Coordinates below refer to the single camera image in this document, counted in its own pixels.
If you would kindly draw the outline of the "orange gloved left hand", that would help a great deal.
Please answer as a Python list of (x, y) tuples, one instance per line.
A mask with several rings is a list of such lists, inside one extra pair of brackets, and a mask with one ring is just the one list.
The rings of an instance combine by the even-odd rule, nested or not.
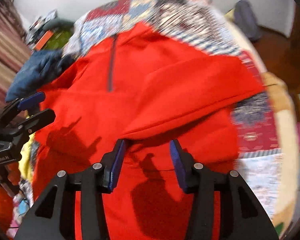
[[(5, 170), (8, 172), (7, 179), (10, 183), (17, 186), (20, 180), (18, 162), (6, 165)], [(4, 231), (10, 227), (12, 221), (13, 200), (8, 191), (7, 186), (1, 185), (0, 181), (0, 228)]]

